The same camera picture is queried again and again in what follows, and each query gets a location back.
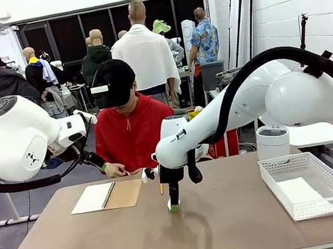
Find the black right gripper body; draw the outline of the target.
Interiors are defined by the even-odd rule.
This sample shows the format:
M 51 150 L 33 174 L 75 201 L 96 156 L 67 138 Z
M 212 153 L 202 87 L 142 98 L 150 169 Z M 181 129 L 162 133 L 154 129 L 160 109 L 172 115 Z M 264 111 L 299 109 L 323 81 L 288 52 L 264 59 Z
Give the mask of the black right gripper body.
M 159 175 L 161 184 L 169 184 L 179 182 L 184 178 L 184 167 L 170 169 L 159 165 Z

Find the person's right hand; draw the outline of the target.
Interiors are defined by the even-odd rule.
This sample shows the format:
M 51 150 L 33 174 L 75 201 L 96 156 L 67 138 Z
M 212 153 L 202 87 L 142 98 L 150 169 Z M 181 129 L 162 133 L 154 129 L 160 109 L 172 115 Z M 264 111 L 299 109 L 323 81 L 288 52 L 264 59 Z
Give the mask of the person's right hand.
M 128 175 L 125 166 L 119 163 L 106 163 L 104 172 L 111 178 L 125 177 Z

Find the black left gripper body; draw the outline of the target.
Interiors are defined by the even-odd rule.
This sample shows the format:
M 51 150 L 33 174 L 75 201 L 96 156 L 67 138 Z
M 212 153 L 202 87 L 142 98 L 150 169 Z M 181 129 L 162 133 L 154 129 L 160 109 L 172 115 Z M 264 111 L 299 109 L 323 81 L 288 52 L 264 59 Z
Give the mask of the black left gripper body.
M 79 157 L 80 164 L 91 165 L 99 169 L 102 167 L 104 163 L 106 163 L 105 159 L 100 157 L 98 154 L 89 151 L 82 151 Z

